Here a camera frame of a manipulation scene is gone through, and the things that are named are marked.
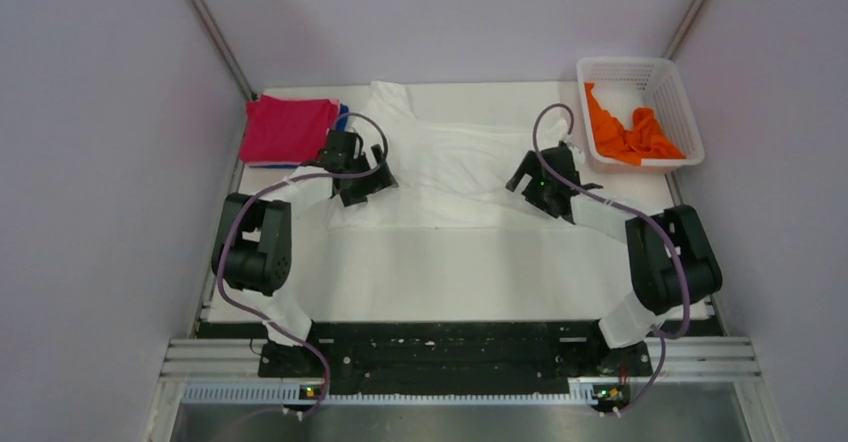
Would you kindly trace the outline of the white t shirt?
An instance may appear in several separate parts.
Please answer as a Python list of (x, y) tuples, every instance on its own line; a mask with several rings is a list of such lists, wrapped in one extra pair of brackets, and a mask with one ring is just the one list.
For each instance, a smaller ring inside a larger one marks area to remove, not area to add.
[(327, 202), (295, 225), (291, 282), (318, 321), (598, 319), (630, 290), (625, 246), (555, 219), (505, 185), (533, 147), (575, 141), (567, 113), (515, 96), (426, 118), (409, 87), (375, 82), (364, 105), (387, 135), (398, 185)]

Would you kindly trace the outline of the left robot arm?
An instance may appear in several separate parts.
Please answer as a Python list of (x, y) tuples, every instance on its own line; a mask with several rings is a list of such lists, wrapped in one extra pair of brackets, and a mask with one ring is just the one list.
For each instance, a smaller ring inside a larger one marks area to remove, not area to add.
[(234, 192), (225, 199), (210, 261), (217, 291), (258, 317), (272, 342), (285, 345), (283, 363), (297, 375), (317, 369), (321, 350), (307, 339), (313, 321), (286, 285), (294, 222), (333, 198), (351, 207), (396, 187), (388, 149), (385, 136), (366, 150), (359, 134), (332, 130), (315, 160), (253, 195)]

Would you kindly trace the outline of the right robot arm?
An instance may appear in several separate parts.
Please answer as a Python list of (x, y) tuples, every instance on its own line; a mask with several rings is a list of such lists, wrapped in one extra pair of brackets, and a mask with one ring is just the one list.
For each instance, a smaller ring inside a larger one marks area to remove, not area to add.
[(717, 258), (697, 211), (689, 205), (639, 208), (596, 183), (582, 183), (572, 149), (561, 143), (526, 153), (506, 182), (525, 201), (555, 219), (600, 232), (624, 245), (628, 281), (624, 298), (595, 326), (600, 338), (586, 347), (589, 366), (612, 374), (627, 350), (660, 327), (674, 309), (689, 318), (691, 305), (723, 286)]

